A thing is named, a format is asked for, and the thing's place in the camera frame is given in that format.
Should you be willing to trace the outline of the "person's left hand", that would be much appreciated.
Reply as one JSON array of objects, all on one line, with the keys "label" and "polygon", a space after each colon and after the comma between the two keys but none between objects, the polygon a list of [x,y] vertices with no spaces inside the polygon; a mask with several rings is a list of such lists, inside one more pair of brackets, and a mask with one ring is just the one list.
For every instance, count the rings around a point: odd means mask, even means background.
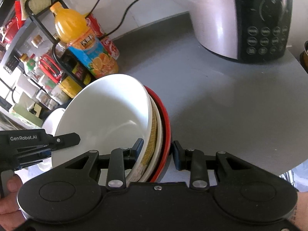
[{"label": "person's left hand", "polygon": [[22,185],[22,180],[16,174],[7,182],[9,194],[0,203],[0,223],[4,230],[14,230],[26,221],[17,202],[17,193]]}]

